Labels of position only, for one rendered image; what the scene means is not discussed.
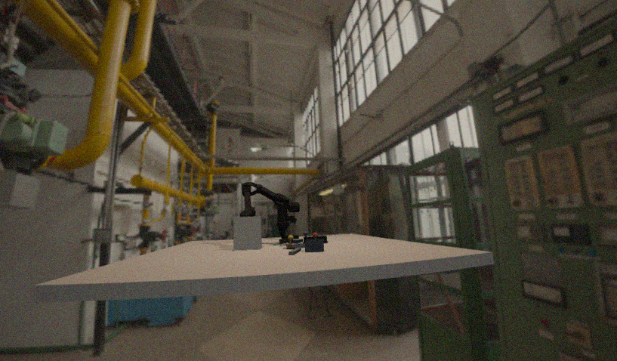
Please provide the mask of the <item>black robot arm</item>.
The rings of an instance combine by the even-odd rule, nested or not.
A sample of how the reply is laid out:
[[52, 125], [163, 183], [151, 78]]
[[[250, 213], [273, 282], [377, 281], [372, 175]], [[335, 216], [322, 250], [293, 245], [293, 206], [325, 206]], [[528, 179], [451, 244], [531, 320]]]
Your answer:
[[[256, 190], [251, 192], [251, 186], [255, 187]], [[262, 187], [260, 184], [254, 184], [252, 182], [245, 182], [242, 184], [242, 194], [245, 197], [245, 210], [240, 213], [240, 217], [255, 217], [255, 207], [251, 207], [250, 196], [253, 196], [256, 193], [260, 193], [263, 196], [266, 196], [268, 199], [271, 199], [274, 205], [277, 205], [277, 212], [299, 212], [300, 206], [297, 202], [289, 202], [289, 198], [280, 194], [274, 193], [268, 190], [265, 187]], [[296, 218], [294, 216], [286, 217], [286, 222], [292, 222], [295, 224]]]

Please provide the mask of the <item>yellow rubber stamp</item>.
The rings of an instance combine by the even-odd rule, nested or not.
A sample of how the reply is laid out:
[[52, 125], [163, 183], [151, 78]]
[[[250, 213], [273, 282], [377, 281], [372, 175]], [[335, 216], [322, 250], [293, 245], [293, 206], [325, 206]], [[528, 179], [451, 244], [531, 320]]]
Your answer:
[[[288, 236], [289, 244], [286, 244], [286, 247], [287, 247], [286, 249], [294, 249], [295, 248], [295, 244], [292, 244], [293, 239], [294, 239], [293, 236]], [[292, 248], [292, 247], [294, 247], [294, 248]]]

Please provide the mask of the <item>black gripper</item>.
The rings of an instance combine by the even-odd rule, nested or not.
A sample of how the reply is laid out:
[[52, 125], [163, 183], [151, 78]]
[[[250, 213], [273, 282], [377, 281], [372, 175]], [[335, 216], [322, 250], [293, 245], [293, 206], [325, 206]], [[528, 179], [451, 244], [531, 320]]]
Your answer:
[[285, 237], [285, 231], [288, 229], [289, 227], [289, 222], [286, 222], [286, 217], [287, 217], [287, 212], [280, 212], [277, 213], [278, 215], [278, 221], [277, 221], [277, 229], [279, 231], [279, 234], [281, 236], [282, 239], [284, 239]]

